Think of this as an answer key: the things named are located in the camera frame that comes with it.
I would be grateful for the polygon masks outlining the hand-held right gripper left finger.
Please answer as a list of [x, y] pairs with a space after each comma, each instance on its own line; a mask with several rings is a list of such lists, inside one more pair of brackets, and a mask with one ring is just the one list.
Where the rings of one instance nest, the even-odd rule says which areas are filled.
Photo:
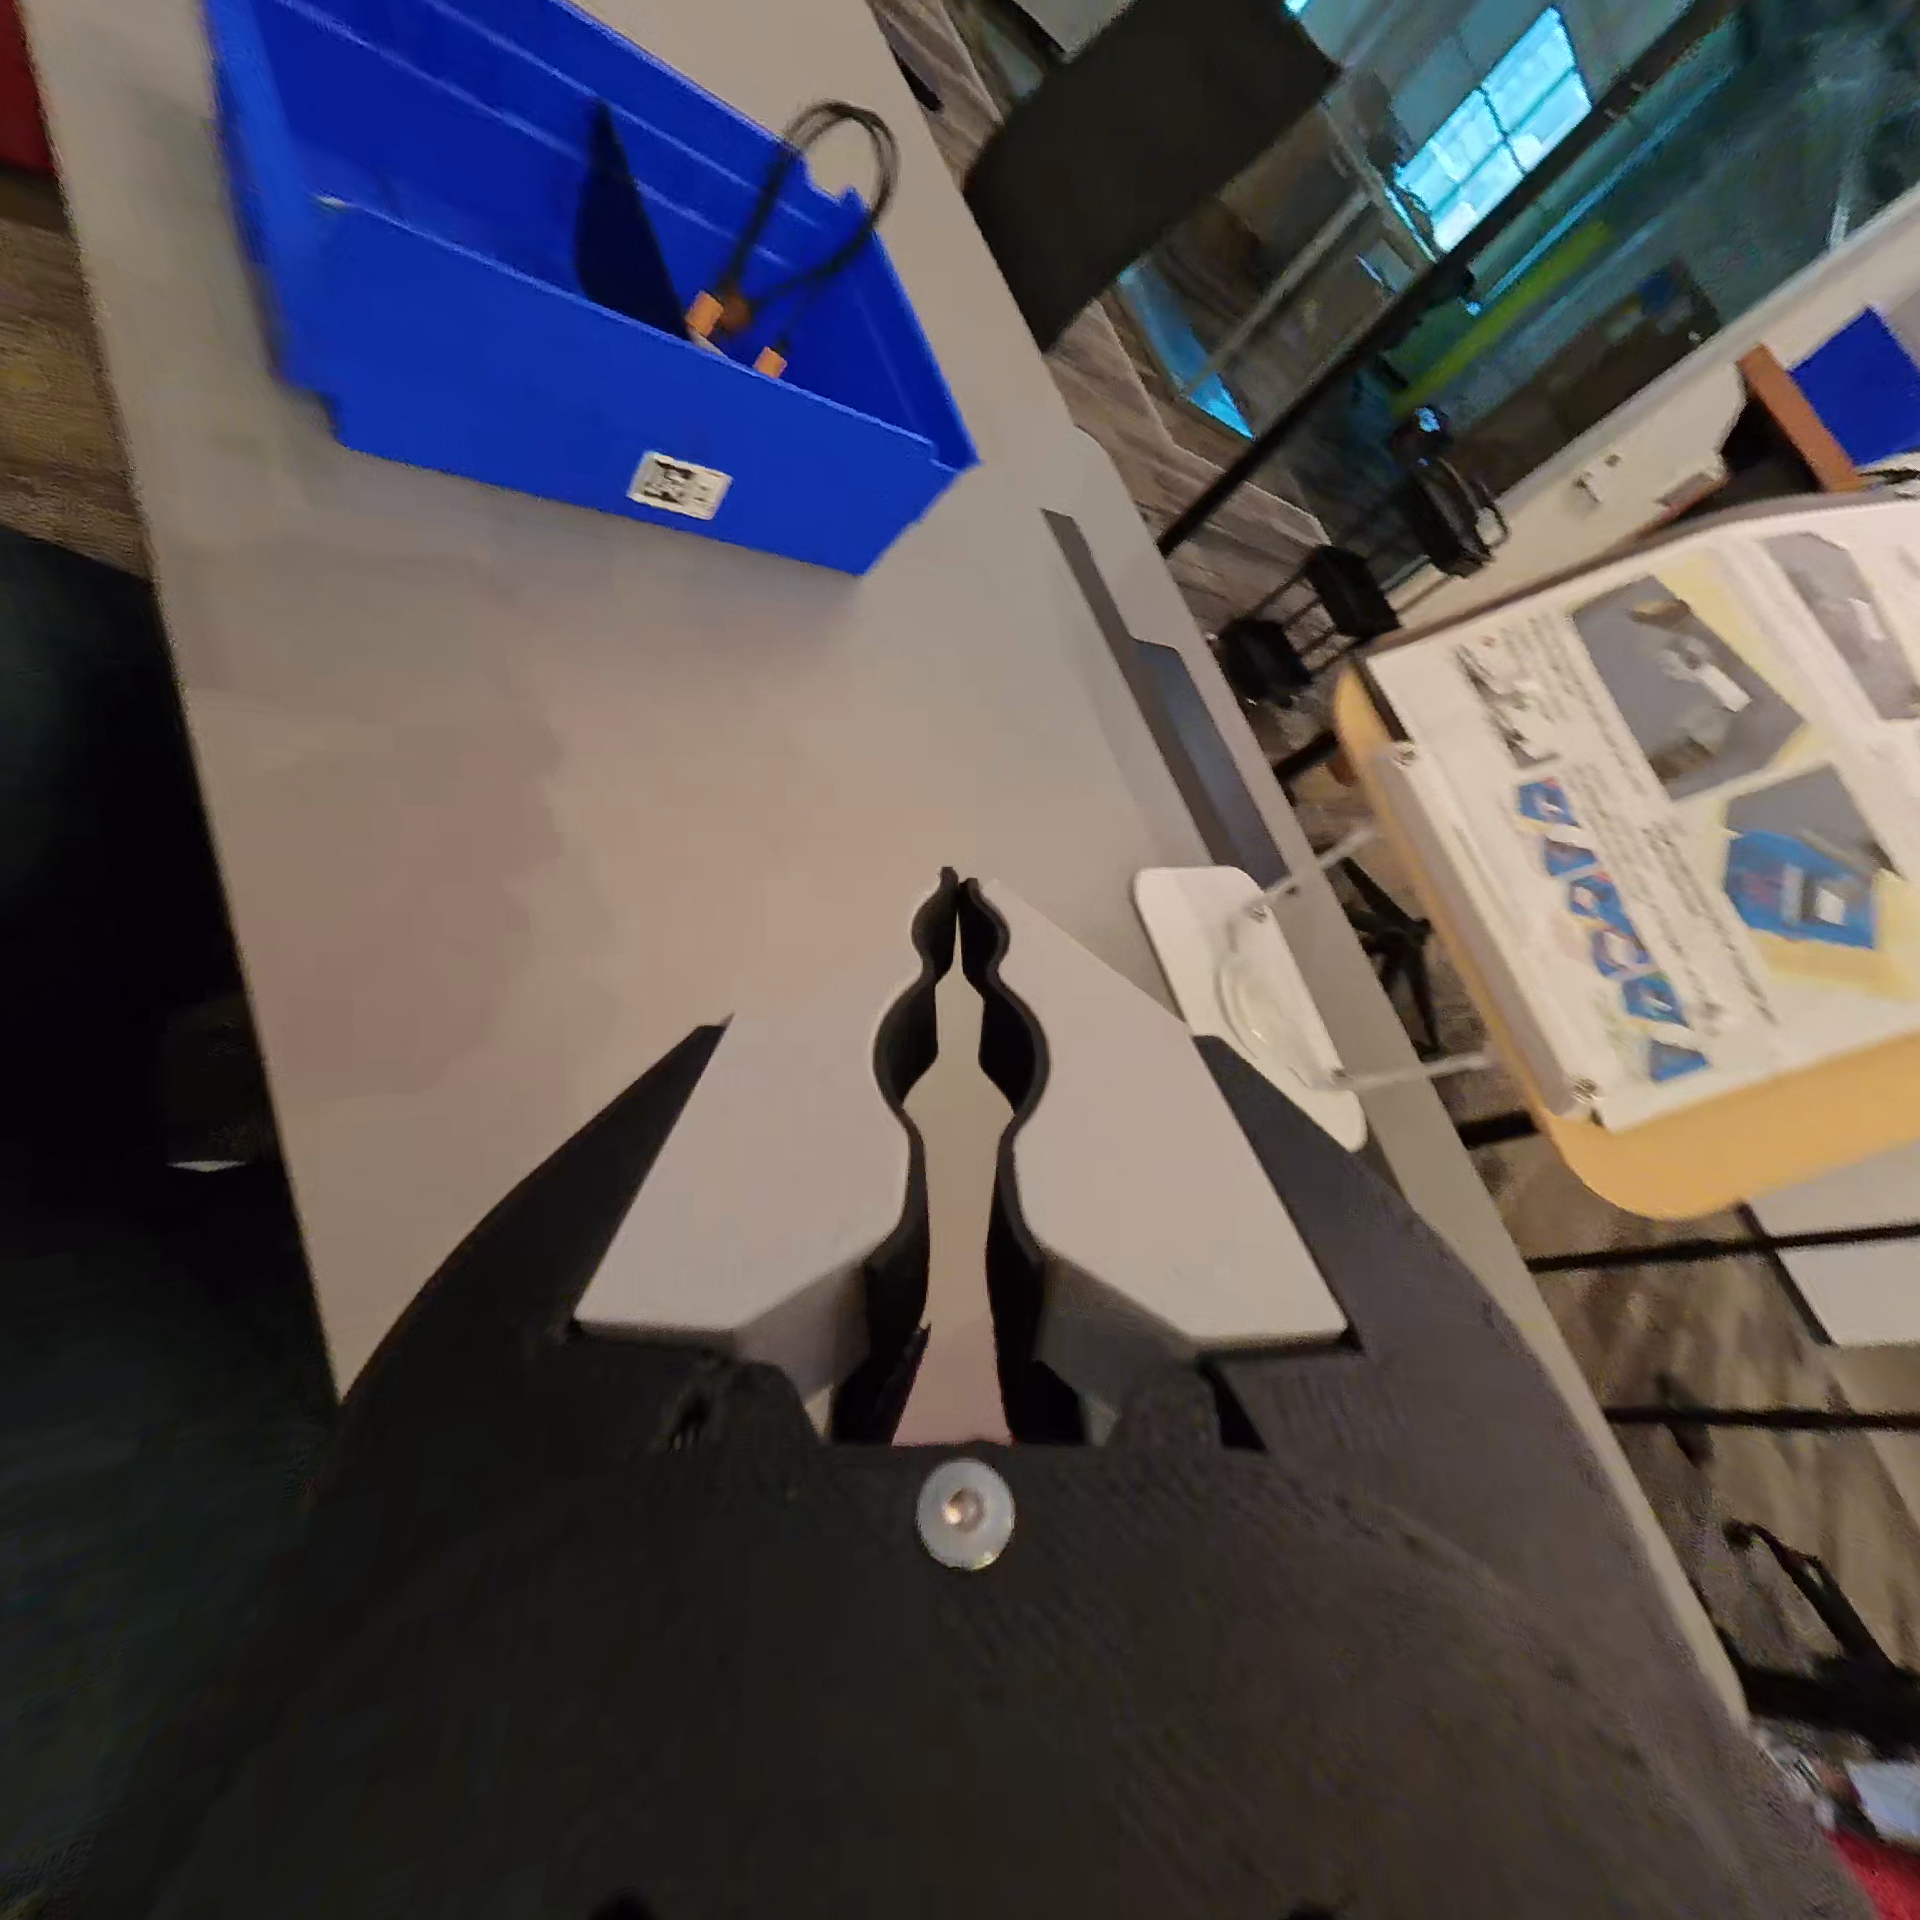
[[776, 1369], [828, 1426], [899, 1426], [927, 1345], [926, 1145], [956, 880], [775, 961], [710, 1044], [573, 1324]]

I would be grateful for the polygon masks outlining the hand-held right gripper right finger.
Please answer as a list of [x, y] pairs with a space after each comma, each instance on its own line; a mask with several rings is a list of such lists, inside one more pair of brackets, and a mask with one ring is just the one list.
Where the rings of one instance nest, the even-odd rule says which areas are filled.
[[1110, 1426], [1167, 1367], [1350, 1322], [1188, 1030], [997, 882], [956, 898], [1007, 1118], [982, 1270], [1007, 1426]]

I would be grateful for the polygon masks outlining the blue plastic bin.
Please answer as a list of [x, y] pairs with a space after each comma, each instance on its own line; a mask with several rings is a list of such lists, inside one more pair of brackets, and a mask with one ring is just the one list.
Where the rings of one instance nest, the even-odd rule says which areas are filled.
[[[976, 466], [880, 234], [710, 351], [716, 287], [779, 130], [573, 4], [204, 7], [214, 126], [279, 378], [392, 465], [840, 575]], [[874, 192], [820, 139], [747, 283], [810, 266]]]

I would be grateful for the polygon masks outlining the white stand base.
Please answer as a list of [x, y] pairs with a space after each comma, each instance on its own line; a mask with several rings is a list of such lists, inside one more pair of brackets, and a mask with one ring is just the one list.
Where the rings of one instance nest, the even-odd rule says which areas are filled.
[[1280, 923], [1296, 887], [1228, 866], [1144, 870], [1133, 906], [1190, 1033], [1229, 1044], [1355, 1155], [1368, 1120]]

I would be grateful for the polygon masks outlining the black utility cart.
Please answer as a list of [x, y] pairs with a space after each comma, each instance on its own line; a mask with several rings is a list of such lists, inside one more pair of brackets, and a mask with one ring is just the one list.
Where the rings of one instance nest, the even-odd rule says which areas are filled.
[[1381, 500], [1213, 636], [1213, 662], [1242, 704], [1286, 708], [1347, 655], [1395, 634], [1389, 588], [1406, 569], [1463, 582], [1507, 544], [1496, 496], [1459, 466], [1454, 425], [1438, 407], [1412, 407], [1386, 446], [1396, 472]]

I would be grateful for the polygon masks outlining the person's dark trouser leg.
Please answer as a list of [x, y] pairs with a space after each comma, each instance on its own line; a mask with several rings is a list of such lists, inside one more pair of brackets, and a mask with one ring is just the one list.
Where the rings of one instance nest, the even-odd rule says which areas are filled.
[[152, 588], [5, 530], [5, 1915], [250, 1638], [333, 1406]]

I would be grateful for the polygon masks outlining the black light stand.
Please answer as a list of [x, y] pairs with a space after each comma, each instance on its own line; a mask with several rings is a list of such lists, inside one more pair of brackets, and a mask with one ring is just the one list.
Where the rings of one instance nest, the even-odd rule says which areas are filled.
[[1742, 1704], [1916, 1760], [1916, 1508], [1886, 1455], [1916, 1406], [1860, 1406], [1751, 1211], [1528, 1254]]

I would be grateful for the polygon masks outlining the black office chair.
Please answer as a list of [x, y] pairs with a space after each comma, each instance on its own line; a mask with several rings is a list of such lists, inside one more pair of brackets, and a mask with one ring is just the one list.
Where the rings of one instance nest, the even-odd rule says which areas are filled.
[[966, 210], [1039, 353], [1347, 66], [1284, 4], [1133, 3], [987, 137]]

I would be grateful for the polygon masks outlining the blue sign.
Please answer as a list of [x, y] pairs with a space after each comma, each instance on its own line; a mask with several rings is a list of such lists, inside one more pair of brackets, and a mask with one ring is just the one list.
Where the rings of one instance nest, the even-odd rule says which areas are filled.
[[1918, 454], [1916, 351], [1876, 306], [1858, 312], [1789, 372], [1855, 470]]

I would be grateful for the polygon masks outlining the black metal post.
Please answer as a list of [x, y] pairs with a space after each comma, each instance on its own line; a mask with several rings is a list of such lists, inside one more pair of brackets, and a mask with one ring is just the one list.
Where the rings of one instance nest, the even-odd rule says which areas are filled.
[[1484, 216], [1463, 240], [1431, 263], [1367, 328], [1338, 353], [1325, 368], [1316, 371], [1301, 391], [1290, 399], [1252, 439], [1246, 451], [1203, 487], [1156, 537], [1158, 553], [1167, 561], [1181, 552], [1199, 530], [1247, 489], [1274, 463], [1291, 435], [1323, 400], [1343, 383], [1373, 367], [1396, 351], [1411, 332], [1423, 326], [1426, 316], [1446, 302], [1461, 302], [1475, 290], [1479, 259], [1496, 248], [1575, 168], [1624, 121], [1653, 87], [1706, 39], [1723, 18], [1740, 12], [1730, 3], [1685, 4], [1669, 27], [1602, 91], [1575, 121], [1551, 151], [1515, 185], [1487, 216]]

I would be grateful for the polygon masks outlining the wooden post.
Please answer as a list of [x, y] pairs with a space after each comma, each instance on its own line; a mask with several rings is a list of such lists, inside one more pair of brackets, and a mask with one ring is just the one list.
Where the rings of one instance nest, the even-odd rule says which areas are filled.
[[1768, 347], [1744, 353], [1736, 372], [1742, 409], [1719, 449], [1726, 494], [1734, 505], [1868, 489], [1866, 475]]

